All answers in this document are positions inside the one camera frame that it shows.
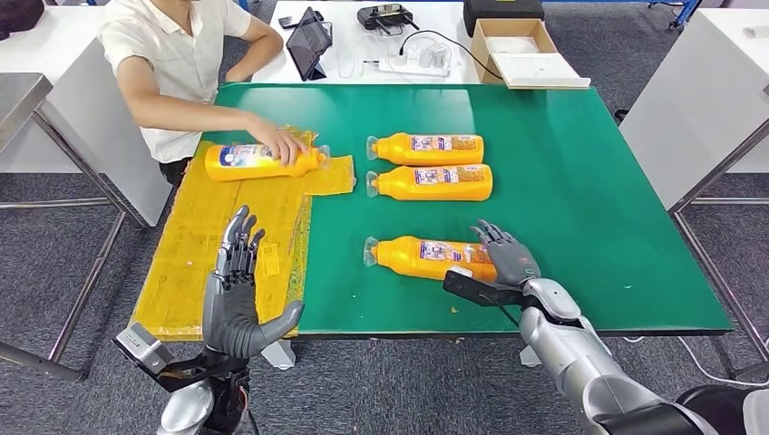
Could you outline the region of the person's right hand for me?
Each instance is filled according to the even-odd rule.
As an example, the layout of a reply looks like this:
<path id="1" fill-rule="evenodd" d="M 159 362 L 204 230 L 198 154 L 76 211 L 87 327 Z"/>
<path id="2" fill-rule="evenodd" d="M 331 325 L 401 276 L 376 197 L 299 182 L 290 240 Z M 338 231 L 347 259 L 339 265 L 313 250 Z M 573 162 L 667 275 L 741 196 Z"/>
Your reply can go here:
<path id="1" fill-rule="evenodd" d="M 297 158 L 308 151 L 303 140 L 289 130 L 279 128 L 271 121 L 257 118 L 247 123 L 246 131 L 257 141 L 267 145 L 275 160 L 282 166 L 293 165 Z"/>

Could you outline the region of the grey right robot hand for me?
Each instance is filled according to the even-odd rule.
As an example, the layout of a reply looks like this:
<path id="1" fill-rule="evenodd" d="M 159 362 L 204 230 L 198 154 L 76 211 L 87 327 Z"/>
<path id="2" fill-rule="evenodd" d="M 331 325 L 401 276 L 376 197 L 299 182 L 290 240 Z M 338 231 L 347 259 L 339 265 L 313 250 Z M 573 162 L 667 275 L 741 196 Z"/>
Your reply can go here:
<path id="1" fill-rule="evenodd" d="M 472 231 L 493 262 L 497 283 L 521 287 L 532 278 L 541 278 L 540 266 L 531 251 L 511 233 L 483 219 Z"/>

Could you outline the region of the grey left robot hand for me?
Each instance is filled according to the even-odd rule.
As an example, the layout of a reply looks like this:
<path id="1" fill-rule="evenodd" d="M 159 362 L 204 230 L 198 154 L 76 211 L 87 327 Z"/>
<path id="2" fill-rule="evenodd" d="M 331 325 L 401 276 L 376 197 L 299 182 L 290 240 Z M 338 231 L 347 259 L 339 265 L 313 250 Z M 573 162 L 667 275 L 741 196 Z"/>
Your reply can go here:
<path id="1" fill-rule="evenodd" d="M 258 356 L 298 326 L 305 309 L 289 302 L 282 314 L 265 323 L 256 307 L 256 264 L 259 243 L 266 231 L 255 229 L 257 217 L 247 205 L 226 225 L 214 269 L 205 290 L 202 335 L 212 351 L 240 359 Z"/>

